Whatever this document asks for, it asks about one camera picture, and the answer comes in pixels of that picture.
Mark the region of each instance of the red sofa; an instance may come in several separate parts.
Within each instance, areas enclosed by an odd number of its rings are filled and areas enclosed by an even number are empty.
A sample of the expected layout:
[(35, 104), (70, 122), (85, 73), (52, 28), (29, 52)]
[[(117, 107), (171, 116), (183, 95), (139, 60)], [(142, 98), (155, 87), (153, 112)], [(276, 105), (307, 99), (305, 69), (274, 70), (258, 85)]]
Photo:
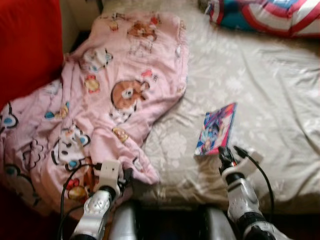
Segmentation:
[(0, 0), (0, 108), (57, 78), (62, 62), (59, 0)]

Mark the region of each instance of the captain america shield pillow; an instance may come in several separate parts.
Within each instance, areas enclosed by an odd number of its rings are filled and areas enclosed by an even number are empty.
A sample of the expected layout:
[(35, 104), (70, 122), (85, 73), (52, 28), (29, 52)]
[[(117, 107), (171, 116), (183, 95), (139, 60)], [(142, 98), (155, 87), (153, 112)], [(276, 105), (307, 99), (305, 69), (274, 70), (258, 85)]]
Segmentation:
[(320, 0), (212, 0), (211, 21), (282, 37), (320, 37)]

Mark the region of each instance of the cartoon print blanket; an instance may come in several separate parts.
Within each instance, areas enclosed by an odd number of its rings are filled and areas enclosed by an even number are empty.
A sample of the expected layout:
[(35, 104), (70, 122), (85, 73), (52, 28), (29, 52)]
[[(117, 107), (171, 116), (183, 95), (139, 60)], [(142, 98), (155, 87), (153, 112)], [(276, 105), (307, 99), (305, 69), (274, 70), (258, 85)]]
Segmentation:
[[(140, 146), (183, 96), (188, 54), (175, 15), (100, 16), (60, 79), (2, 110), (1, 183), (41, 212), (59, 210), (65, 181), (85, 163), (116, 159), (135, 179), (157, 183)], [(83, 203), (98, 179), (99, 171), (81, 168), (66, 186), (65, 210)]]

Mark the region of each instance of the black cable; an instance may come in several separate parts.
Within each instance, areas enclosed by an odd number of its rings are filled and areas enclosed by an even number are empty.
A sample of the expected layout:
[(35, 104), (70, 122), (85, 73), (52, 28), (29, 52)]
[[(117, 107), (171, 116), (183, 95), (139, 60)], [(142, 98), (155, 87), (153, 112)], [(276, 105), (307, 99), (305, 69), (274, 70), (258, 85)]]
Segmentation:
[(62, 218), (62, 220), (60, 221), (60, 224), (59, 224), (59, 228), (58, 228), (58, 233), (57, 233), (57, 236), (56, 236), (56, 240), (62, 240), (63, 239), (63, 227), (64, 227), (64, 223), (65, 223), (65, 220), (67, 219), (67, 217), (69, 216), (69, 214), (77, 209), (80, 209), (80, 208), (83, 208), (84, 206), (83, 205), (80, 205), (80, 206), (76, 206), (74, 208), (71, 208), (66, 214), (65, 216)]
[(83, 164), (81, 166), (78, 166), (76, 169), (74, 169), (72, 171), (72, 173), (70, 174), (70, 176), (68, 177), (68, 179), (65, 181), (65, 184), (63, 185), (63, 190), (61, 193), (61, 201), (60, 201), (60, 221), (62, 221), (62, 219), (64, 218), (64, 200), (65, 200), (65, 192), (66, 192), (66, 188), (68, 186), (69, 181), (71, 180), (71, 178), (74, 176), (74, 174), (81, 168), (86, 167), (86, 166), (90, 166), (90, 167), (95, 167), (94, 164)]
[(261, 172), (262, 176), (264, 177), (264, 180), (266, 182), (266, 185), (268, 186), (268, 190), (269, 190), (269, 196), (270, 196), (270, 204), (271, 204), (271, 210), (270, 210), (270, 216), (269, 216), (269, 222), (272, 222), (272, 217), (274, 215), (274, 211), (275, 211), (275, 197), (274, 197), (274, 192), (272, 191), (269, 179), (267, 177), (267, 175), (265, 174), (265, 172), (262, 170), (262, 168), (259, 166), (259, 164), (256, 162), (256, 160), (254, 160), (247, 152), (245, 153), (245, 155), (248, 157), (248, 159), (256, 166), (256, 168)]

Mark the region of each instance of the comic book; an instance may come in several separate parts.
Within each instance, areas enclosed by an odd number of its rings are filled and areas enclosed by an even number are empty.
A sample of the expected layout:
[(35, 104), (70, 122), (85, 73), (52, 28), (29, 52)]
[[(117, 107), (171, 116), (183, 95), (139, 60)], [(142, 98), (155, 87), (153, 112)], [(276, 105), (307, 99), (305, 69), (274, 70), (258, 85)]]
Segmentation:
[(204, 125), (195, 149), (195, 155), (219, 153), (218, 147), (226, 147), (236, 113), (237, 103), (231, 103), (215, 112), (205, 114)]

